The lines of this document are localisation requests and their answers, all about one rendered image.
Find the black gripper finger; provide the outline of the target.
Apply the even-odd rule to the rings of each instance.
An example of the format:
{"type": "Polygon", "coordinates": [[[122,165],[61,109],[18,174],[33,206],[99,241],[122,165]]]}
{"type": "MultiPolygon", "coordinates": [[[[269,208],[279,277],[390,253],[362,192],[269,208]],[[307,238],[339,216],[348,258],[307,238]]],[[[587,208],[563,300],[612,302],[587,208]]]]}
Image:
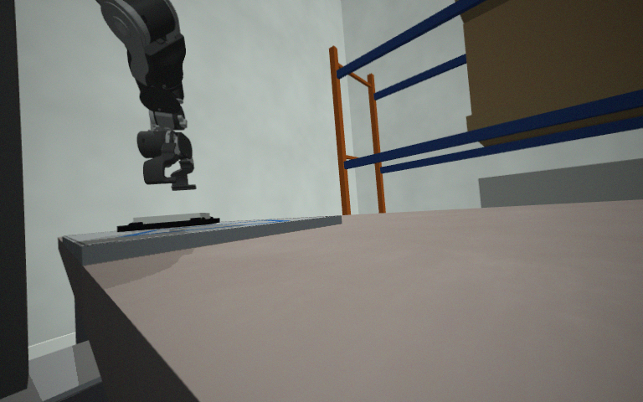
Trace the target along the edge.
{"type": "Polygon", "coordinates": [[[172,191],[196,189],[196,184],[188,184],[188,174],[194,170],[193,158],[181,160],[179,164],[181,168],[171,174],[177,178],[177,182],[172,183],[172,191]]]}
{"type": "Polygon", "coordinates": [[[165,176],[165,167],[176,163],[180,157],[177,137],[175,142],[163,143],[161,153],[161,156],[154,157],[143,163],[143,177],[146,184],[177,182],[176,177],[168,178],[165,176]]]}

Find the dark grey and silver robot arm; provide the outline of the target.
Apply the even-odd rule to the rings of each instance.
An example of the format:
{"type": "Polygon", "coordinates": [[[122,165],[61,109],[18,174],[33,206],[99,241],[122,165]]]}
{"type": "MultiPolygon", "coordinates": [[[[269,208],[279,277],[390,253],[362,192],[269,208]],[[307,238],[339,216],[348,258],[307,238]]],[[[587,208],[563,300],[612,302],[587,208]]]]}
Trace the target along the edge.
{"type": "Polygon", "coordinates": [[[148,109],[153,129],[188,128],[180,106],[184,99],[182,80],[186,47],[177,12],[170,0],[96,1],[105,22],[127,49],[131,74],[140,90],[140,101],[148,109]]]}

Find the black rectangular frame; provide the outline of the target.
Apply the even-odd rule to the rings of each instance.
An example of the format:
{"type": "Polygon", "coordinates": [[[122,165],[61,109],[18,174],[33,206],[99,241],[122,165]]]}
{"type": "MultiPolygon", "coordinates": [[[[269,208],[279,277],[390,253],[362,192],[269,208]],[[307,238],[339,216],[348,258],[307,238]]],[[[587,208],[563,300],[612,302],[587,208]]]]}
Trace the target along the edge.
{"type": "Polygon", "coordinates": [[[165,222],[165,223],[154,223],[154,224],[143,224],[142,222],[129,223],[128,225],[117,226],[117,232],[126,232],[126,231],[136,231],[136,230],[146,230],[146,229],[165,229],[165,228],[175,228],[175,227],[185,227],[185,226],[194,226],[194,225],[205,225],[205,224],[216,224],[219,223],[220,219],[210,217],[210,219],[202,218],[191,218],[186,221],[175,221],[175,222],[165,222]]]}

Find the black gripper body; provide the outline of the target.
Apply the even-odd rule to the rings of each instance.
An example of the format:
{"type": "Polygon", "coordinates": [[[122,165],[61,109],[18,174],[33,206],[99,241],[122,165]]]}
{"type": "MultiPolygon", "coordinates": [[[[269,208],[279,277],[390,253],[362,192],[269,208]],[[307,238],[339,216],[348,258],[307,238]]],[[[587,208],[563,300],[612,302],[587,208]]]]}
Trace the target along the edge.
{"type": "Polygon", "coordinates": [[[139,131],[137,134],[137,146],[144,158],[154,158],[161,156],[163,143],[171,143],[177,137],[177,144],[180,151],[179,160],[191,159],[193,149],[190,140],[182,133],[175,131],[158,131],[153,129],[150,121],[151,130],[139,131]]]}

